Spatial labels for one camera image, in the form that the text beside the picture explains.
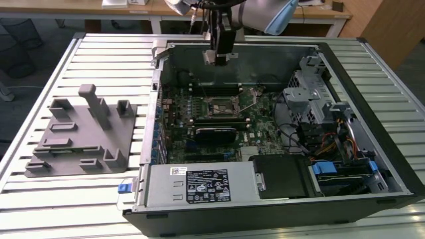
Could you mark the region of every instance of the blue tab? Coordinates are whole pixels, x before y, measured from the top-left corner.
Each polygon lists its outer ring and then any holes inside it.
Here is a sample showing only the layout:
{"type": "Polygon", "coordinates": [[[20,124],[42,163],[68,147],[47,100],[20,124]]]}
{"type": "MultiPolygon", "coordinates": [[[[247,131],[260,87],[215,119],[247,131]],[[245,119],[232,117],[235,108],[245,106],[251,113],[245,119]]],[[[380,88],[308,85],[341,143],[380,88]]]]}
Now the blue tab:
{"type": "Polygon", "coordinates": [[[124,183],[119,185],[119,194],[132,193],[132,184],[124,183]]]}
{"type": "Polygon", "coordinates": [[[337,173],[337,169],[333,162],[317,162],[313,165],[313,172],[316,175],[323,173],[337,173]]]}
{"type": "Polygon", "coordinates": [[[319,165],[317,164],[315,164],[313,166],[312,166],[312,168],[313,168],[313,172],[315,172],[315,174],[317,175],[317,174],[320,174],[320,168],[319,168],[319,165]]]}
{"type": "Polygon", "coordinates": [[[375,161],[369,161],[369,166],[371,166],[372,172],[379,171],[379,166],[377,166],[377,163],[375,161]]]}

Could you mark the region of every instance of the gray 3d printed holder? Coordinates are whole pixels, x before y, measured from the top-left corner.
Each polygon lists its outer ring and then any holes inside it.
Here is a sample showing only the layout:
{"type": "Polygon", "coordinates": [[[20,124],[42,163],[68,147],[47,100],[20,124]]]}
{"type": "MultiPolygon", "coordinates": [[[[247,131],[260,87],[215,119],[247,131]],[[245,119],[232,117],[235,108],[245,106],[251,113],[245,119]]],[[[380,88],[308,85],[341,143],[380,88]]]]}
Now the gray 3d printed holder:
{"type": "Polygon", "coordinates": [[[95,92],[95,85],[80,86],[79,95],[88,106],[72,106],[68,99],[54,100],[54,117],[26,167],[28,178],[127,170],[136,106],[128,100],[107,105],[95,92]]]}

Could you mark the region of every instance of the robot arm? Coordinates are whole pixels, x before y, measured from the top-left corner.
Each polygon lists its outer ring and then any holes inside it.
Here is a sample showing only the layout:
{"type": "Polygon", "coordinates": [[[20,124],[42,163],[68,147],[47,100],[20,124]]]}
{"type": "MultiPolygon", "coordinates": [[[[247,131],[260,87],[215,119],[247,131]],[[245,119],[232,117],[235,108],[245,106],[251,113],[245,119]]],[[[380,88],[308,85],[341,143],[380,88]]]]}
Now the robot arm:
{"type": "Polygon", "coordinates": [[[180,15],[191,9],[207,11],[209,27],[205,36],[211,49],[204,52],[204,60],[208,64],[224,66],[233,50],[236,31],[247,26],[272,35],[281,34],[299,0],[166,0],[166,3],[180,15]]]}

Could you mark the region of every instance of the power supply label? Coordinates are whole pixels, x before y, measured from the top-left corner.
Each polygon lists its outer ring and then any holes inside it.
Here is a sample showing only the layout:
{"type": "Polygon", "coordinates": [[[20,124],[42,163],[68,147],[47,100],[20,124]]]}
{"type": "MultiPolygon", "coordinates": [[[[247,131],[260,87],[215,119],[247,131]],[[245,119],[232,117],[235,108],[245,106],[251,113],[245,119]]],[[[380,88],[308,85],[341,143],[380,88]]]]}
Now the power supply label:
{"type": "Polygon", "coordinates": [[[187,202],[191,204],[232,201],[227,169],[188,171],[187,186],[187,202]]]}

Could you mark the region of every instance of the slotted aluminum table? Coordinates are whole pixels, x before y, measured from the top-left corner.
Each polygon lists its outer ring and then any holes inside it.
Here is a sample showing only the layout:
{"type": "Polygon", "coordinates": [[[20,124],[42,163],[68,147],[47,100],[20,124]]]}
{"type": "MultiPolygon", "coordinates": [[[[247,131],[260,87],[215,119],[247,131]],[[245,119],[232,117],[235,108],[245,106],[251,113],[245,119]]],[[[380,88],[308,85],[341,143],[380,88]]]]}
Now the slotted aluminum table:
{"type": "MultiPolygon", "coordinates": [[[[136,177],[156,39],[195,39],[186,35],[76,34],[27,120],[0,163],[0,239],[106,238],[140,239],[122,210],[134,196],[122,196],[118,185],[136,177]],[[42,139],[52,99],[78,96],[80,84],[95,84],[108,104],[130,100],[138,105],[130,170],[119,174],[27,178],[26,164],[42,139]]],[[[425,180],[425,109],[367,43],[356,39],[248,36],[248,41],[325,41],[333,49],[379,119],[421,180],[425,180]]],[[[335,85],[340,98],[343,91],[335,85]]],[[[184,238],[424,238],[425,204],[383,211],[356,223],[187,236],[184,238]]]]}

